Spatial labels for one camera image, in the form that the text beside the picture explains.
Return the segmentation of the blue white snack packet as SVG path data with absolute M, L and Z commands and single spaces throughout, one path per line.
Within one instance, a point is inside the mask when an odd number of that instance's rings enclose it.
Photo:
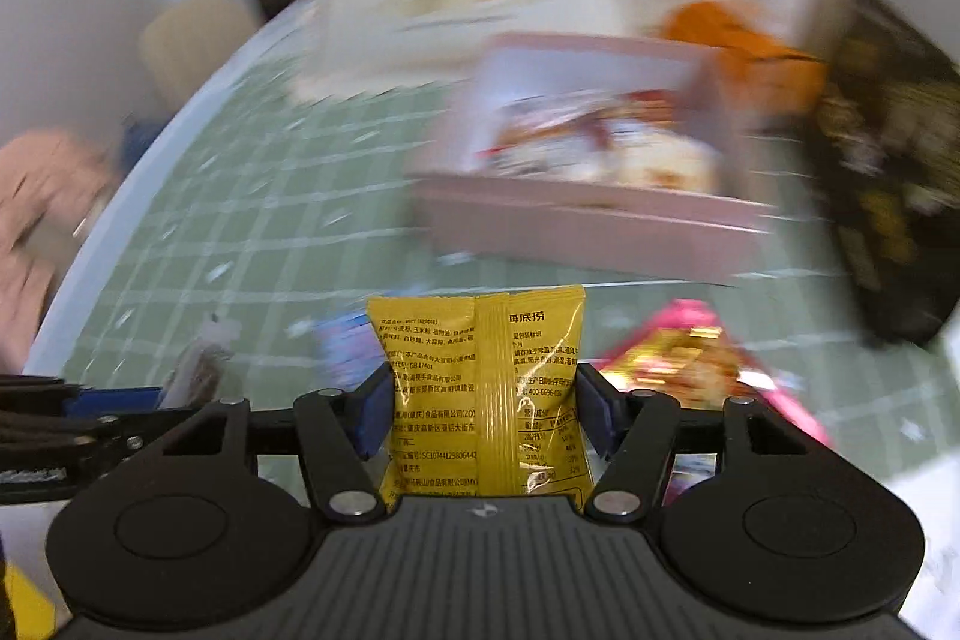
M 320 388 L 353 392 L 386 360 L 368 315 L 355 310 L 314 325 Z

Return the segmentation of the red snack packet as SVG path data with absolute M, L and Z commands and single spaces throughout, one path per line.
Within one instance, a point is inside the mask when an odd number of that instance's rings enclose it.
M 708 305 L 677 299 L 578 380 L 579 420 L 596 452 L 597 494 L 610 489 L 605 471 L 635 422 L 630 399 L 652 393 L 675 399 L 686 411 L 664 479 L 665 502 L 721 468 L 721 445 L 709 427 L 731 399 L 759 399 L 818 443 L 830 442 L 823 425 L 729 336 Z

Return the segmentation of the clear barcode snack packet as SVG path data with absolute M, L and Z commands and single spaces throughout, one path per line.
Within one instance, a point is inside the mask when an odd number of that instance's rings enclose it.
M 205 317 L 164 382 L 158 408 L 199 408 L 213 401 L 241 330 L 239 321 Z

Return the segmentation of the yellow snack packet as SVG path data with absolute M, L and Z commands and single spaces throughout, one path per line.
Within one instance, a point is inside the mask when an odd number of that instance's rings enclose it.
M 586 291 L 374 298 L 368 319 L 394 376 L 387 505 L 414 495 L 592 491 L 578 420 Z

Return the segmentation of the green grid tablecloth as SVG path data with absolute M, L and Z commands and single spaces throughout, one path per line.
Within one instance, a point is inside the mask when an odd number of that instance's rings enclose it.
M 239 323 L 229 385 L 281 408 L 319 385 L 319 322 L 379 294 L 579 284 L 587 360 L 663 305 L 698 299 L 811 409 L 841 455 L 916 510 L 929 536 L 957 531 L 957 381 L 940 351 L 862 336 L 796 140 L 752 143 L 775 214 L 754 261 L 722 286 L 439 255 L 413 220 L 402 169 L 443 89 L 298 107 L 286 96 L 291 71 L 290 60 L 252 68 L 174 167 L 94 301 L 68 380 L 158 385 L 213 315 Z

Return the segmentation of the pink blanket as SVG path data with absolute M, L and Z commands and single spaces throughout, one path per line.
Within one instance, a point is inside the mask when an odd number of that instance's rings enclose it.
M 68 131 L 2 146 L 2 369 L 23 369 L 78 250 L 121 183 L 104 152 Z

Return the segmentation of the pink cardboard box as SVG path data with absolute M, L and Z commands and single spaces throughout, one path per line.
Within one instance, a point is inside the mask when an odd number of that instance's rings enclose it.
M 719 50 L 495 37 L 409 159 L 434 247 L 722 283 L 770 208 L 748 180 Z

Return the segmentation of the orange tissue pack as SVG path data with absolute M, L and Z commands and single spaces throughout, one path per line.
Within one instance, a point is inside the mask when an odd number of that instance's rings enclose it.
M 711 47 L 731 101 L 763 115 L 804 115 L 827 81 L 827 65 L 805 50 L 747 25 L 719 2 L 688 3 L 659 28 L 667 41 Z

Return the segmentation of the black plum snack bag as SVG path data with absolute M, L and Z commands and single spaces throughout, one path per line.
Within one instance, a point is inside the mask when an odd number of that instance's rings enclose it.
M 856 0 L 802 141 L 862 325 L 928 344 L 958 304 L 957 65 Z

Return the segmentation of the beige chair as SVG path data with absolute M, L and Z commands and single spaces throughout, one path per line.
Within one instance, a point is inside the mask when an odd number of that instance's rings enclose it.
M 239 0 L 181 0 L 146 26 L 139 54 L 169 108 L 179 110 L 259 28 Z

